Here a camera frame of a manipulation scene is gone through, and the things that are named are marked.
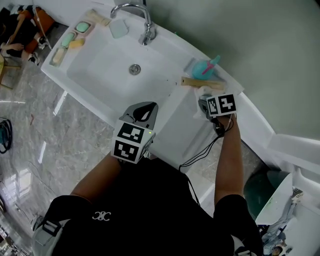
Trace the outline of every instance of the strap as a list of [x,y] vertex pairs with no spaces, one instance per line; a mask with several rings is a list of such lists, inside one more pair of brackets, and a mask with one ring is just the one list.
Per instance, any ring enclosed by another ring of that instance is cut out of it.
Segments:
[[231,235],[231,237],[234,243],[234,256],[257,256],[255,253],[247,249],[239,238],[233,235]]
[[34,232],[31,240],[32,250],[35,256],[51,256],[59,241],[64,226],[70,219],[62,221],[46,220]]

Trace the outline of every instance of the logo on shirt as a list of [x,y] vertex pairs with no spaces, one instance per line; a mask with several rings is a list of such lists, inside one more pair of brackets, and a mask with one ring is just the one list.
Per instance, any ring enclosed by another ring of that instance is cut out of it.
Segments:
[[97,216],[96,216],[96,217],[95,217],[95,216],[92,216],[92,219],[98,220],[98,221],[105,221],[105,222],[107,222],[107,221],[109,221],[110,219],[109,219],[109,218],[107,219],[108,216],[106,217],[106,215],[107,215],[107,214],[111,215],[111,212],[96,211],[94,214],[95,214],[95,215],[97,214]]

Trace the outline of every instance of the drain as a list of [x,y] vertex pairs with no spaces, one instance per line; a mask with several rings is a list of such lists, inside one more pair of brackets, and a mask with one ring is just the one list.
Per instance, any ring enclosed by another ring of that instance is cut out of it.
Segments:
[[131,75],[138,75],[141,71],[141,67],[138,64],[133,64],[129,67],[129,73]]

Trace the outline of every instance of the chrome faucet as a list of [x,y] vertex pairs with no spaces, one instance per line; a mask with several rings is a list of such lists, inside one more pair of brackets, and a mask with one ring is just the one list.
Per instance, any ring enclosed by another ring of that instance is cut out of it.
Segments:
[[137,2],[119,4],[111,10],[110,17],[114,19],[117,16],[117,11],[126,7],[138,8],[143,12],[145,18],[144,33],[140,36],[139,43],[143,46],[146,46],[151,40],[155,39],[156,28],[155,24],[151,21],[150,13],[144,4],[140,4]]

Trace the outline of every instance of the marble floor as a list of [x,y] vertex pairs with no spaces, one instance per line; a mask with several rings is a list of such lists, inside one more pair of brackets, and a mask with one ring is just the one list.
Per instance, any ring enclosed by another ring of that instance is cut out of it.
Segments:
[[[53,45],[65,29],[60,25],[51,31]],[[48,47],[39,51],[40,58],[44,60],[49,51]],[[44,214],[55,197],[69,194],[110,151],[113,128],[31,62],[6,75],[3,83],[13,87],[0,88],[0,117],[12,122],[13,145],[0,155],[0,195],[6,214],[28,244],[31,220]],[[211,182],[215,182],[221,145],[218,141],[207,158],[192,166]],[[247,179],[260,160],[245,145],[242,153]]]

